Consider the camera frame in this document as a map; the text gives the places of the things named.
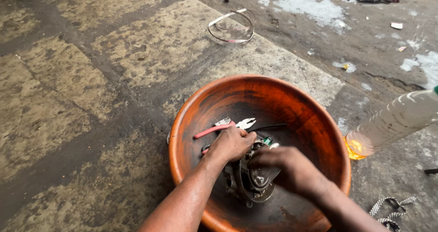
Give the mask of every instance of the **red pliers handle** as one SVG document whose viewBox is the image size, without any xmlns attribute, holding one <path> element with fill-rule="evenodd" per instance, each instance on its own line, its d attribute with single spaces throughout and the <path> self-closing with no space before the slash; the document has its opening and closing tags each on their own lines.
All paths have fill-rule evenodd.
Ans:
<svg viewBox="0 0 438 232">
<path fill-rule="evenodd" d="M 209 128 L 205 131 L 200 132 L 199 134 L 195 134 L 195 136 L 193 138 L 198 139 L 198 138 L 201 138 L 201 137 L 203 137 L 207 134 L 210 134 L 211 132 L 214 132 L 216 130 L 226 129 L 226 128 L 229 128 L 231 126 L 236 126 L 236 123 L 231 121 L 230 123 L 225 124 L 225 125 L 214 126 L 212 128 Z"/>
</svg>

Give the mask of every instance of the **concrete floor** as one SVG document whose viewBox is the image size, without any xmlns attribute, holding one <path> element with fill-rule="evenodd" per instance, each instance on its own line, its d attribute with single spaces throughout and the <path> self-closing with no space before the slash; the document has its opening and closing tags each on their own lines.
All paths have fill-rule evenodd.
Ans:
<svg viewBox="0 0 438 232">
<path fill-rule="evenodd" d="M 325 106 L 343 133 L 398 94 L 437 82 L 432 0 L 333 0 L 351 29 L 321 26 L 309 12 L 291 14 L 281 3 L 275 10 L 277 0 L 201 1 L 207 5 L 0 0 L 0 230 L 135 230 L 173 189 L 165 139 L 178 109 L 217 78 L 260 73 L 291 82 Z M 246 44 L 214 40 L 206 30 L 221 16 L 214 9 L 241 6 L 260 16 L 262 36 Z M 386 19 L 406 21 L 401 39 L 391 37 Z M 393 53 L 416 33 L 427 36 L 411 42 L 417 50 Z M 404 59 L 418 65 L 406 72 Z M 356 72 L 333 67 L 348 61 Z M 368 210 L 385 196 L 417 196 L 397 222 L 409 231 L 438 230 L 437 177 L 422 172 L 438 166 L 437 132 L 433 125 L 352 162 L 350 197 Z"/>
</svg>

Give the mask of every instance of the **orange plastic basin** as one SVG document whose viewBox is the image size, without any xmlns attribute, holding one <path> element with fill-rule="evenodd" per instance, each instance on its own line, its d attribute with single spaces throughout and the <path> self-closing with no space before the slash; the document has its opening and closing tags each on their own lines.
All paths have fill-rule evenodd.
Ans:
<svg viewBox="0 0 438 232">
<path fill-rule="evenodd" d="M 288 123 L 257 132 L 282 146 L 298 147 L 317 168 L 348 195 L 351 168 L 336 123 L 312 97 L 276 78 L 237 75 L 216 80 L 195 92 L 179 111 L 169 141 L 172 177 L 176 185 L 196 166 L 203 145 L 216 133 L 194 140 L 193 135 L 225 117 L 234 122 L 255 117 L 254 127 Z M 225 196 L 222 174 L 205 207 L 202 223 L 215 232 L 327 231 L 327 218 L 307 200 L 276 186 L 265 203 L 252 208 Z"/>
</svg>

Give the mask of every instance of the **rope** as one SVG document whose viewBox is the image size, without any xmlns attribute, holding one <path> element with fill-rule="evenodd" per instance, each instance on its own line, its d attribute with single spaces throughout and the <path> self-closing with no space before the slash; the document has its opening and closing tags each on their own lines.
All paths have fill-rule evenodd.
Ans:
<svg viewBox="0 0 438 232">
<path fill-rule="evenodd" d="M 377 221 L 383 225 L 386 226 L 387 229 L 390 229 L 391 227 L 394 229 L 395 232 L 400 232 L 400 226 L 393 221 L 394 218 L 399 217 L 399 216 L 403 216 L 404 214 L 408 213 L 405 209 L 405 207 L 403 207 L 402 205 L 405 204 L 410 204 L 413 203 L 417 198 L 416 197 L 409 197 L 401 202 L 398 202 L 396 199 L 394 199 L 393 197 L 385 197 L 385 198 L 381 198 L 380 200 L 378 200 L 374 206 L 371 208 L 370 212 L 368 212 L 368 214 L 373 217 L 375 214 L 377 214 L 377 212 L 380 210 L 380 207 L 382 206 L 383 202 L 385 201 L 393 201 L 395 203 L 395 208 L 402 208 L 403 213 L 400 212 L 392 212 L 391 214 L 388 215 L 388 217 L 386 218 L 380 218 L 377 219 Z"/>
</svg>

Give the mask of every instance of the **plastic bottle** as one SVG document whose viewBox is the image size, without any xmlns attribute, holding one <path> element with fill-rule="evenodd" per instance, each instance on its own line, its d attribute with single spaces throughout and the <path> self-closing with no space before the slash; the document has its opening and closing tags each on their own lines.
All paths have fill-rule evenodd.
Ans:
<svg viewBox="0 0 438 232">
<path fill-rule="evenodd" d="M 345 136 L 349 157 L 362 159 L 438 120 L 438 86 L 404 94 Z"/>
</svg>

